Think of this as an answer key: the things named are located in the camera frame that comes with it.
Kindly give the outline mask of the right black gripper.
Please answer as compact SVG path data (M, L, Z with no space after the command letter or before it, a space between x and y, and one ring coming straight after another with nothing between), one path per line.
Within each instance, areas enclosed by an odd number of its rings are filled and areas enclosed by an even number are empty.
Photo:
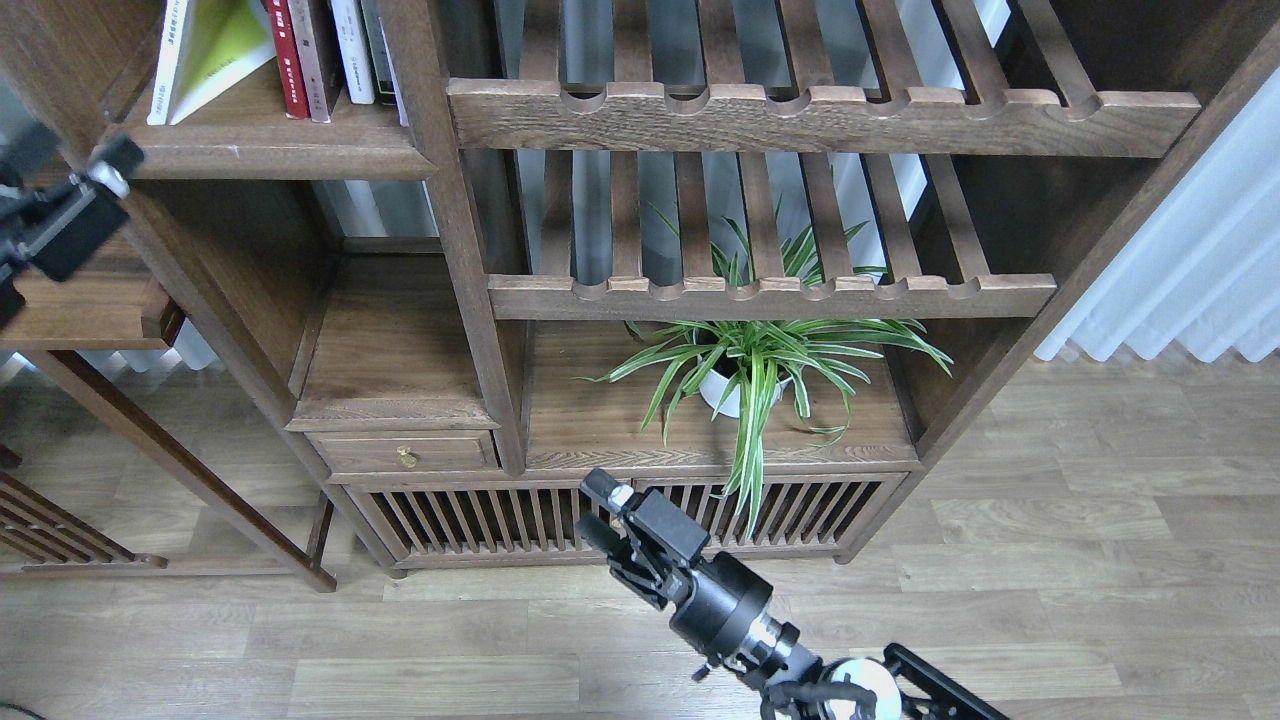
M672 562L689 566L710 541L709 533L655 488L639 495L608 471L595 468L581 492L621 521L628 536L664 551ZM628 539L608 521L588 514L575 532L605 556L611 575L657 610L675 606L671 629L713 661L755 653L765 639L767 606L773 585L735 556L721 551L690 568L659 562L644 568Z

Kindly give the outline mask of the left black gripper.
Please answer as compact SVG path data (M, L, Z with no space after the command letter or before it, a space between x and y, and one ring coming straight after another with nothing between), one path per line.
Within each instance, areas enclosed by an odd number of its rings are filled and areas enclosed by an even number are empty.
M143 161L125 135L95 152L87 167L60 184L26 188L24 177L58 152L59 136L38 120L19 124L3 141L1 328L24 306L15 278L33 266L52 281L68 281L127 219L120 200Z

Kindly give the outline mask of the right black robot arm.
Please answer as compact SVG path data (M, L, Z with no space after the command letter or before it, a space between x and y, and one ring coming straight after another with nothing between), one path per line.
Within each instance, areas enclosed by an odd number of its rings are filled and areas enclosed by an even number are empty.
M611 574L654 609L675 606L669 628L704 657L701 680L724 667L760 697L760 716L794 719L997 719L1000 711L901 644L882 659L826 664L795 625L772 618L772 585L728 552L705 559L709 534L657 489L635 492L602 469L581 491L616 516L577 532Z

